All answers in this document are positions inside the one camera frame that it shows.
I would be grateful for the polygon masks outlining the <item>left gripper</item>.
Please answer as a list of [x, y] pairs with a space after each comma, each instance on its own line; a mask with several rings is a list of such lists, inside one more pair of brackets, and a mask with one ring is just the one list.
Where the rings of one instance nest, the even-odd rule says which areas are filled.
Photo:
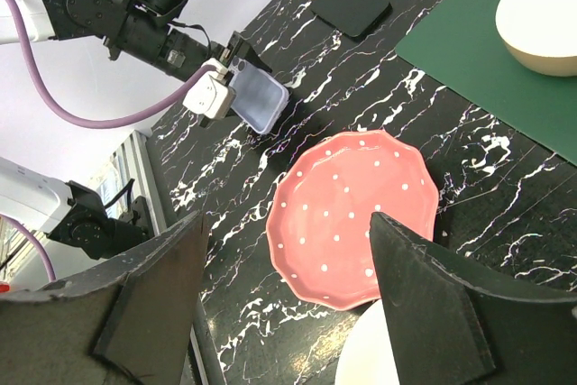
[[223, 65], [230, 65], [235, 57], [247, 60], [256, 68], [267, 73], [272, 72], [272, 68], [261, 59], [253, 46], [239, 32], [232, 33], [229, 41], [218, 56], [218, 60]]

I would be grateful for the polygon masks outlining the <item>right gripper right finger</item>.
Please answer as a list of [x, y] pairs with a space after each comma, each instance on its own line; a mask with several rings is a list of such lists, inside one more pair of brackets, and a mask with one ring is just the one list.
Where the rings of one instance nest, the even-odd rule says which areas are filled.
[[402, 384], [574, 384], [576, 295], [492, 270], [380, 212], [371, 253]]

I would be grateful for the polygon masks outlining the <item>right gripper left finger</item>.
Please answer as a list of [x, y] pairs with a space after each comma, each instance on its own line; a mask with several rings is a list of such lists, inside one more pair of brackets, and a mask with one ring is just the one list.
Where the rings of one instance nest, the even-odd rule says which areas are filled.
[[206, 217], [41, 289], [1, 297], [3, 384], [178, 384], [206, 262]]

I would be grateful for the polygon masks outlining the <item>black phone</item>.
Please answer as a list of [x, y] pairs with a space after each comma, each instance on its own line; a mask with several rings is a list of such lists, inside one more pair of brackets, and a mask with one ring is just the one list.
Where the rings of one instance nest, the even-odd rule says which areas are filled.
[[389, 0], [313, 0], [313, 14], [347, 37], [358, 40], [390, 12]]

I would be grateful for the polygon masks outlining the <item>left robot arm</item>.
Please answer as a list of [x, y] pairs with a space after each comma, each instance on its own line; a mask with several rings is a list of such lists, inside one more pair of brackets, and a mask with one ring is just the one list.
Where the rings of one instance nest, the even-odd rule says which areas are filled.
[[[106, 130], [137, 124], [176, 103], [202, 125], [230, 115], [256, 133], [268, 133], [288, 101], [251, 44], [234, 33], [226, 45], [200, 43], [179, 16], [188, 0], [4, 0], [1, 41], [20, 44], [26, 67], [44, 104], [79, 127]], [[115, 60], [122, 53], [178, 79], [180, 87], [159, 103], [133, 115], [89, 120], [73, 115], [50, 94], [32, 53], [37, 41], [94, 36]], [[81, 249], [89, 258], [108, 259], [146, 241], [150, 233], [128, 215], [115, 219], [93, 190], [1, 162], [1, 216], [26, 237]]]

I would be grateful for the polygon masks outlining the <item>large white bowl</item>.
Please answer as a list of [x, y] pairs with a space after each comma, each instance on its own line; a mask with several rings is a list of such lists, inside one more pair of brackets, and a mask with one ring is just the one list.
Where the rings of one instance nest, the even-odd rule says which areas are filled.
[[334, 384], [399, 384], [381, 300], [360, 315], [346, 338]]

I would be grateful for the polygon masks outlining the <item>pink dotted plate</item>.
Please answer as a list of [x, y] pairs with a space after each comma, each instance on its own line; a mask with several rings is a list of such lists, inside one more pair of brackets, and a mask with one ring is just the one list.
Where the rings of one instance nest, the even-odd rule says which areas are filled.
[[382, 130], [343, 132], [305, 151], [266, 223], [270, 259], [295, 296], [338, 311], [379, 298], [371, 214], [434, 237], [439, 192], [420, 151]]

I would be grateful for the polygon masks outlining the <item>dark green mat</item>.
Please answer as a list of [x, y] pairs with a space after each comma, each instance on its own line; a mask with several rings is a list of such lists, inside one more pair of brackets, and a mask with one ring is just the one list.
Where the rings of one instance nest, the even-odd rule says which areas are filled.
[[499, 0], [443, 0], [396, 53], [439, 83], [569, 162], [576, 161], [576, 80], [533, 72], [505, 48]]

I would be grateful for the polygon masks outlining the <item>cream small bowl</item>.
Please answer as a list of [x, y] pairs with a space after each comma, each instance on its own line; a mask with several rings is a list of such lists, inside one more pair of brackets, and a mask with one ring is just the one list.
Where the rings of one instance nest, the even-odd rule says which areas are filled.
[[576, 75], [576, 0], [499, 0], [495, 24], [505, 47], [527, 69]]

